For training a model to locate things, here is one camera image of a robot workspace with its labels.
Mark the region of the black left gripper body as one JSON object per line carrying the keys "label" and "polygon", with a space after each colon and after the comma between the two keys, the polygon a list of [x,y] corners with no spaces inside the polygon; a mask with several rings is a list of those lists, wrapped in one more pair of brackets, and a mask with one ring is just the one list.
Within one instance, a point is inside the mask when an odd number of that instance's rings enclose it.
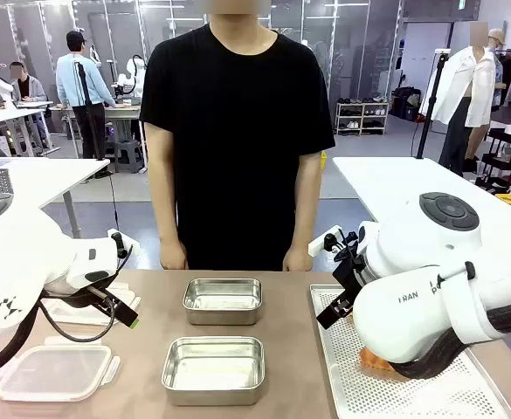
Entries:
{"label": "black left gripper body", "polygon": [[93,306],[99,311],[100,311],[99,305],[108,304],[110,306],[113,306],[114,304],[121,302],[117,297],[115,297],[106,289],[98,289],[94,286],[89,285],[86,288],[86,291],[88,305]]}

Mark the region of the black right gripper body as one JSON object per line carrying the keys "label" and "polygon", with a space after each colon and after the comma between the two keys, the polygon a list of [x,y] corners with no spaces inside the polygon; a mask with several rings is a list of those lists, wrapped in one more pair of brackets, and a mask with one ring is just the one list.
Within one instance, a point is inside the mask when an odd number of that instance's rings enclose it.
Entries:
{"label": "black right gripper body", "polygon": [[365,263],[362,256],[357,255],[357,246],[352,244],[347,248],[340,251],[335,257],[334,261],[339,264],[333,271],[335,280],[345,288],[352,284],[357,283],[357,295],[365,286],[363,278],[363,270]]}

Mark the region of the person's left hand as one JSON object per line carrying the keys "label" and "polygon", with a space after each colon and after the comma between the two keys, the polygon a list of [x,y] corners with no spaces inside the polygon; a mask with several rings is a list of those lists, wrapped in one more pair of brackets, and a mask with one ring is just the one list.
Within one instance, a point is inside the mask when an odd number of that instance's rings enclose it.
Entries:
{"label": "person's left hand", "polygon": [[312,257],[308,254],[307,246],[292,245],[284,259],[282,271],[305,272],[312,270]]}

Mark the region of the person's right hand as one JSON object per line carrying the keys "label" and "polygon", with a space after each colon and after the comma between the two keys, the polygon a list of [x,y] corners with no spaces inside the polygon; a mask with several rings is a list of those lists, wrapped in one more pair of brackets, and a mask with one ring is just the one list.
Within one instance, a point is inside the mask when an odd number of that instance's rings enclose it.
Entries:
{"label": "person's right hand", "polygon": [[160,264],[164,270],[188,270],[187,254],[179,241],[160,243]]}

